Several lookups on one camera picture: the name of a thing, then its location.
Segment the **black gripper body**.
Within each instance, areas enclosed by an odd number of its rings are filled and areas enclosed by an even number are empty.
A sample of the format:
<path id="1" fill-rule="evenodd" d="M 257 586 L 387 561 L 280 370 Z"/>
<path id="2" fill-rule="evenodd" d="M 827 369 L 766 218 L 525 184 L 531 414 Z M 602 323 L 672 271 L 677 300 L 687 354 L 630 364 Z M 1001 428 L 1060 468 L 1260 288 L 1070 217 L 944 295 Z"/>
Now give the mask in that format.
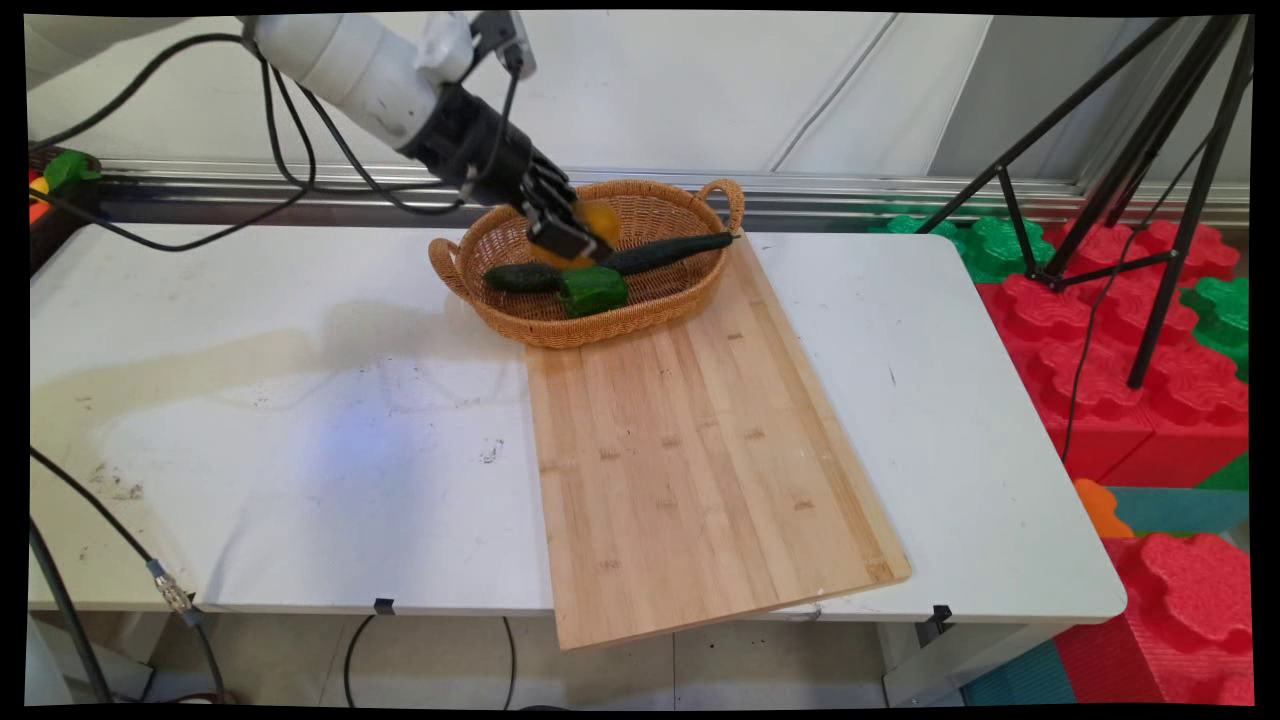
<path id="1" fill-rule="evenodd" d="M 401 149 L 468 202 L 521 208 L 531 160 L 549 160 L 511 120 L 460 85 L 445 85 L 435 109 Z"/>

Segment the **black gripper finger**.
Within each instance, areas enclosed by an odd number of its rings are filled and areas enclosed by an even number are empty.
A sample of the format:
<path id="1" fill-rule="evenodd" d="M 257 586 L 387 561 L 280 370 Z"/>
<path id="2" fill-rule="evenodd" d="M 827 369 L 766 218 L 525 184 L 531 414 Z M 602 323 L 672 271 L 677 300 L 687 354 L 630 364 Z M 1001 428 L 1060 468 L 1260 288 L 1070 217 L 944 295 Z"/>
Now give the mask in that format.
<path id="1" fill-rule="evenodd" d="M 603 259 L 603 240 L 593 233 L 575 208 L 539 208 L 530 202 L 530 184 L 522 186 L 522 213 L 530 242 L 564 261 Z"/>
<path id="2" fill-rule="evenodd" d="M 531 160 L 530 202 L 539 208 L 575 208 L 579 195 L 557 164 Z"/>

